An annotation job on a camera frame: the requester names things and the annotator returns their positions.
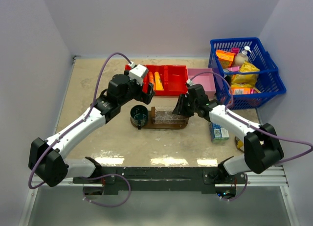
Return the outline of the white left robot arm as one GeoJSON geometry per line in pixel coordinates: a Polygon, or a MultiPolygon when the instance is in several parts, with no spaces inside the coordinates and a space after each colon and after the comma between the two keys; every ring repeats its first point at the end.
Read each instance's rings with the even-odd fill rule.
{"type": "Polygon", "coordinates": [[[90,183],[101,179],[100,164],[91,158],[68,159],[71,150],[96,129],[106,125],[117,116],[121,107],[131,100],[149,104],[154,96],[154,87],[148,84],[147,91],[128,74],[117,74],[110,81],[91,106],[62,131],[43,140],[31,143],[28,167],[32,178],[37,175],[50,187],[58,185],[65,178],[84,178],[90,183]]]}

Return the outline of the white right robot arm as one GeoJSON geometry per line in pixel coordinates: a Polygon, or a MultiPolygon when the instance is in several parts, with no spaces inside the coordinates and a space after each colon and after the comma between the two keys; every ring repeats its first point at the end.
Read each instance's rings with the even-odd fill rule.
{"type": "Polygon", "coordinates": [[[188,87],[187,93],[178,98],[173,114],[192,117],[194,114],[218,124],[234,134],[244,144],[244,154],[230,157],[218,165],[218,178],[230,183],[235,175],[242,172],[260,174],[284,157],[276,131],[270,124],[251,122],[217,100],[209,100],[200,84],[188,87]]]}

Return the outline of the dark green mug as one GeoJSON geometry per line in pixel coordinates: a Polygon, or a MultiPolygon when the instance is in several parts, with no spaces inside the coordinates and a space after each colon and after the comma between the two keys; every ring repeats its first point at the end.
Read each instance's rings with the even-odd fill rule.
{"type": "Polygon", "coordinates": [[[148,123],[148,109],[143,105],[136,105],[130,111],[131,123],[141,130],[148,123]]]}

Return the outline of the clear acrylic toothbrush holder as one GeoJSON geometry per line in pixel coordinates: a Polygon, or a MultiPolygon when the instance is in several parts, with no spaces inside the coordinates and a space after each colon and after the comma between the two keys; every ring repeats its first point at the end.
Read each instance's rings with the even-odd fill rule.
{"type": "Polygon", "coordinates": [[[157,125],[184,125],[189,121],[188,117],[173,114],[172,107],[151,107],[151,119],[157,125]]]}

